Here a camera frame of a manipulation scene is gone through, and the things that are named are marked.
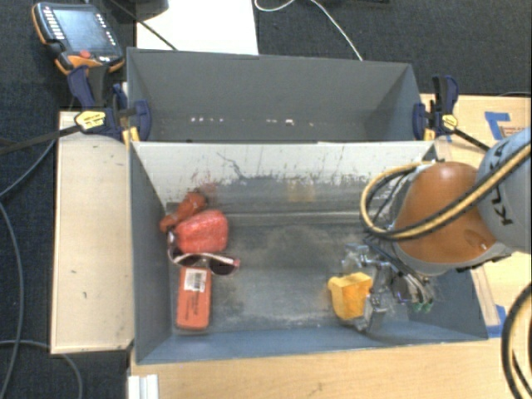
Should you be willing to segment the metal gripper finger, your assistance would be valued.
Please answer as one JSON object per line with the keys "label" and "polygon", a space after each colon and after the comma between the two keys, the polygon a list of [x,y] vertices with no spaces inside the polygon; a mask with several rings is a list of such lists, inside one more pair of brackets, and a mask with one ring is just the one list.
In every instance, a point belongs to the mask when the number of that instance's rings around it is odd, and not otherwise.
{"label": "metal gripper finger", "polygon": [[387,315],[389,304],[381,294],[369,294],[365,302],[363,313],[363,328],[365,333],[377,332]]}
{"label": "metal gripper finger", "polygon": [[349,243],[344,247],[344,256],[341,261],[343,271],[353,271],[356,268],[367,266],[369,247],[366,244]]}

